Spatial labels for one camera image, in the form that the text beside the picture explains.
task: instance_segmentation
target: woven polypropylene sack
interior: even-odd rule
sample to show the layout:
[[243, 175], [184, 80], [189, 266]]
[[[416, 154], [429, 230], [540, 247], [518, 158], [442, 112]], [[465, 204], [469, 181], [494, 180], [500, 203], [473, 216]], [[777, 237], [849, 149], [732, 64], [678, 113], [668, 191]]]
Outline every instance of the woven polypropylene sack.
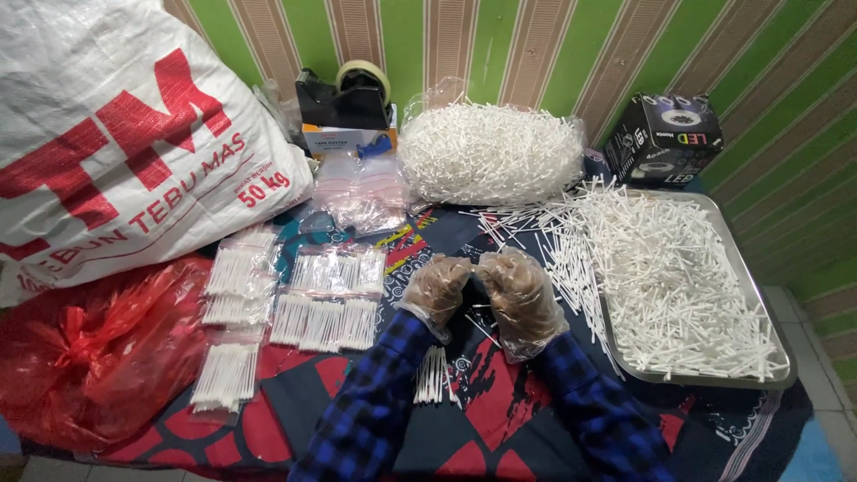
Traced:
[[8, 0], [0, 15], [0, 305], [309, 196], [301, 149], [159, 0]]

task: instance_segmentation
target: red plastic bag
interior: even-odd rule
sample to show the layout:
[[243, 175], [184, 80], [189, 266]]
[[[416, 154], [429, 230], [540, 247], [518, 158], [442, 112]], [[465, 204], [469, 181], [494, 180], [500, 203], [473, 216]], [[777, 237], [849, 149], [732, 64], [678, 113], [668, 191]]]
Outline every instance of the red plastic bag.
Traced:
[[100, 450], [134, 435], [195, 378], [200, 256], [45, 292], [0, 319], [0, 413], [23, 437]]

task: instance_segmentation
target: person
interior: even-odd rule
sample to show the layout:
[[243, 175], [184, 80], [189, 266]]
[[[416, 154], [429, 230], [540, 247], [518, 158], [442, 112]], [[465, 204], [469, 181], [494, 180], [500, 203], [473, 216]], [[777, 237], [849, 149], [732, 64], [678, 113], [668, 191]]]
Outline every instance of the person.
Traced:
[[288, 480], [377, 480], [390, 472], [413, 406], [414, 375], [430, 346], [450, 340], [446, 324], [471, 271], [491, 299], [506, 360], [528, 362], [546, 383], [590, 470], [605, 481], [674, 481], [660, 431], [586, 358], [549, 277], [512, 247], [482, 254], [473, 269], [468, 259], [435, 255], [413, 274], [393, 321], [349, 372]]

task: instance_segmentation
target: blue plaid sleeve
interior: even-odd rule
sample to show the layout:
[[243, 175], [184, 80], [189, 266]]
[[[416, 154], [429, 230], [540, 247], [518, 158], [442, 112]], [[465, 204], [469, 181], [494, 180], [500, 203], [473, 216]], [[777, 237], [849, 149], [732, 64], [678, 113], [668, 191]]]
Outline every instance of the blue plaid sleeve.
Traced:
[[553, 339], [530, 363], [600, 480], [675, 481], [664, 464], [661, 432], [618, 383], [598, 373], [571, 333]]
[[377, 480], [389, 471], [411, 415], [414, 375], [436, 341], [423, 322], [399, 310], [348, 373], [288, 480]]

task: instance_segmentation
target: green striped wallpaper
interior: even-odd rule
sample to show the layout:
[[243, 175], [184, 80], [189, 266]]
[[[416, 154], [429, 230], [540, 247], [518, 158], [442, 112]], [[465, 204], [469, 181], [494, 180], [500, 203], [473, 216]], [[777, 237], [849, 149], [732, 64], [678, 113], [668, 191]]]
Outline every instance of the green striped wallpaper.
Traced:
[[380, 65], [403, 105], [447, 75], [574, 114], [600, 145], [638, 90], [707, 92], [702, 173], [757, 281], [788, 285], [857, 397], [857, 0], [165, 0], [248, 84]]

